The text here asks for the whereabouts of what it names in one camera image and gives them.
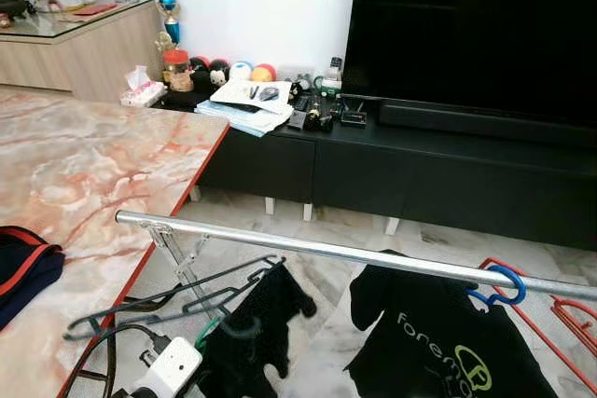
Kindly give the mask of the black logo t-shirt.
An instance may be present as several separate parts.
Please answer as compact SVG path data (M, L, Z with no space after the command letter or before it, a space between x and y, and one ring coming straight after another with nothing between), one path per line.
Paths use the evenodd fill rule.
M474 283L367 265L350 318L367 331L346 365L359 398L558 398L519 327L478 309Z
M289 323L311 318L317 306L285 265L266 273L217 329L201 339L198 390L205 398L278 398L265 376L273 365L289 374Z

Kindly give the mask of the navy shirt red striped collar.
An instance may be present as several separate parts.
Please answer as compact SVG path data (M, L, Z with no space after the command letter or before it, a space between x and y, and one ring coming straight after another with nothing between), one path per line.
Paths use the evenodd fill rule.
M64 262L59 244L24 227L0 225L0 330L60 278Z

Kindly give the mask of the red plastic hanger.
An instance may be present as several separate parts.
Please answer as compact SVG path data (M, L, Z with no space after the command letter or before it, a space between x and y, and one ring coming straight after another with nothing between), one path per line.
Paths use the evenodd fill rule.
M485 269L489 265L511 267L521 275L526 286L523 271L511 263L489 257L480 263L479 268ZM481 294L489 296L494 293L513 296L517 294L517 290L515 287L494 286L490 293ZM526 329L576 378L578 384L583 385L592 395L597 393L591 372L596 360L597 344L593 330L597 314L586 301L578 297L526 288L526 297L519 305L496 304L507 306L515 313L526 325Z

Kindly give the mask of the blue plastic hanger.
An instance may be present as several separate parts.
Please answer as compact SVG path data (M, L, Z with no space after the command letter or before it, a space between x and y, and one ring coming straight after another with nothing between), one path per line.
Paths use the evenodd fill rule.
M502 293L493 293L493 295L482 295L477 291L477 288L466 288L466 294L472 295L478 301L485 305L486 309L493 308L496 303L503 305L519 305L526 297L526 286L517 271L511 267L503 265L503 263L491 263L485 268L486 270L495 271L505 276L508 280L513 282L513 287L516 288L517 294L513 296L502 295Z

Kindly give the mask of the black soundbar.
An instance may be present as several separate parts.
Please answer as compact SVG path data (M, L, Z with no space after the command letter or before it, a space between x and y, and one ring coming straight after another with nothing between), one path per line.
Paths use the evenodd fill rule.
M486 135L508 141L574 148L597 146L597 130L593 127L551 124L533 118L502 117L475 111L449 111L436 105L383 103L377 112L377 121L385 126Z

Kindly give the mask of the black low tv console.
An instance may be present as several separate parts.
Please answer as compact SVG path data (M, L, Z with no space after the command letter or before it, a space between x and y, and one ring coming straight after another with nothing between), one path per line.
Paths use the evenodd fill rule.
M391 127L228 130L199 186L575 249L597 224L594 148Z

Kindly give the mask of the black flat screen television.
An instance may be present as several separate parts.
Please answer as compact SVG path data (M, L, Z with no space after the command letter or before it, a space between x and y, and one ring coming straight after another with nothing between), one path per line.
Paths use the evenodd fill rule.
M592 0L353 0L347 94L593 126Z

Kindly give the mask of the silver metal clothes rack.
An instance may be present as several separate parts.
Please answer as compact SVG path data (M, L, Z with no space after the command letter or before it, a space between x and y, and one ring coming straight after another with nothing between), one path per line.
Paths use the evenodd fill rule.
M174 218L174 216L158 216L153 214L135 213L131 211L118 211L115 215L117 223L137 225L146 230L158 230L167 227L170 230L198 233L208 235L218 240L230 240L235 243L247 243L266 248L285 250L302 254L319 254L319 256L338 258L364 265L393 268L397 270L412 271L443 278L452 278L474 283L491 284L500 287L515 287L517 283L495 271L452 265L418 258L400 256L400 254L383 254L368 252L364 249L355 249L351 246L341 246L317 241L299 240L285 236L272 235L272 233L251 230L236 230L233 227L210 225L201 222Z

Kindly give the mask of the white blue round plush toy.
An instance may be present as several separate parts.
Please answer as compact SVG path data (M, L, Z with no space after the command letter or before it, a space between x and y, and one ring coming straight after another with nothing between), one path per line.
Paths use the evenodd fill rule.
M250 62L238 61L232 64L227 72L227 80L231 81L250 81L252 77L252 71L255 70L255 66Z

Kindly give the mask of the black round plush toy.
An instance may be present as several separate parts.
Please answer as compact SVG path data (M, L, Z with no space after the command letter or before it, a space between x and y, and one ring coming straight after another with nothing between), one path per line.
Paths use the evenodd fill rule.
M208 64L209 79L215 87L225 86L228 82L230 64L227 59L213 59Z

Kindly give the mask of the pink tissue box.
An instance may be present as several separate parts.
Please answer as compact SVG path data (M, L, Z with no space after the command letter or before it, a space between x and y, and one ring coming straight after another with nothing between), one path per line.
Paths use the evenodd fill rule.
M160 81L153 81L146 73L144 65L136 65L130 73L125 74L128 90L120 95L122 105L133 107L149 107L166 94L168 88Z

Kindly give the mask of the gold blue trophy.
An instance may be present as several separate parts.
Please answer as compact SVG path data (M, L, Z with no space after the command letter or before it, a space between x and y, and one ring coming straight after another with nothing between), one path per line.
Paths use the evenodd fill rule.
M182 26L178 21L180 7L176 0L157 0L157 7L163 16L163 31L155 40L158 51L172 51L178 48L179 41L182 40Z

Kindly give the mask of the marble pattern folding table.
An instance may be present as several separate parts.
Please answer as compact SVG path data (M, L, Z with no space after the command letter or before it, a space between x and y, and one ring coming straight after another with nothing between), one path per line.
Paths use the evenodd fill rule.
M116 213L178 212L228 130L203 114L0 94L0 225L65 256L60 278L0 329L0 398L57 398L85 349L68 325L115 306L153 252Z

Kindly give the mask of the light wooden sideboard cabinet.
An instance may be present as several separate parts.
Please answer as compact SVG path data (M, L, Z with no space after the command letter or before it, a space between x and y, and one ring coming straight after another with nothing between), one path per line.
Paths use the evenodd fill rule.
M94 103L119 103L127 74L144 66L162 81L153 1L119 3L86 22L39 13L0 28L0 87L51 90Z

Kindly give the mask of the red paper packet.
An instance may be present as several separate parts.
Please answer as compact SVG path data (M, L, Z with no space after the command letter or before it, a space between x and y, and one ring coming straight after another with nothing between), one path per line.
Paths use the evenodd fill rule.
M106 11L114 10L115 7L122 6L120 3L94 3L94 5L88 5L81 7L80 9L73 11L74 16L90 16L101 15Z

